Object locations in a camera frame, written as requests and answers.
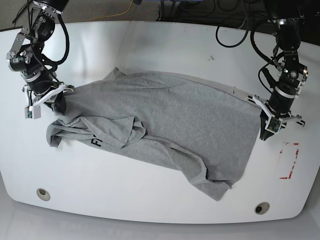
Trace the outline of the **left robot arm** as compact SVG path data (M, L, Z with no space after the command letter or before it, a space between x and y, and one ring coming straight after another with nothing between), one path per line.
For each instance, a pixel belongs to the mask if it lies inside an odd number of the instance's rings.
M247 1L240 0L245 14L246 36L255 52L266 61L259 71L264 75L268 85L265 89L270 92L268 100L254 95L251 100L258 105L260 113L260 136L262 141L278 134L285 129L289 122L305 125L300 115L293 115L291 107L297 99L308 78L308 68L300 63L298 49L301 45L301 27L305 23L307 1L305 0L265 0L265 17L253 26L249 25L250 15ZM271 23L275 27L273 36L276 45L272 57L263 54L256 45L255 32L263 24ZM278 70L278 80L270 74L267 66L272 65Z

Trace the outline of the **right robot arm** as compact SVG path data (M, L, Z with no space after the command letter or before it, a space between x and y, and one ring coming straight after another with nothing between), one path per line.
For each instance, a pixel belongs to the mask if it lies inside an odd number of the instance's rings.
M70 52L70 37L62 19L67 6L66 0L28 0L22 7L27 10L27 22L17 34L10 51L6 55L8 66L19 72L25 81L22 89L27 105L25 118L41 117L41 105L46 105L55 113L64 114L67 105L64 93L74 91L73 85L59 81L58 66L63 64ZM55 21L62 27L65 37L65 51L60 60L51 60L43 54L45 42L55 31Z

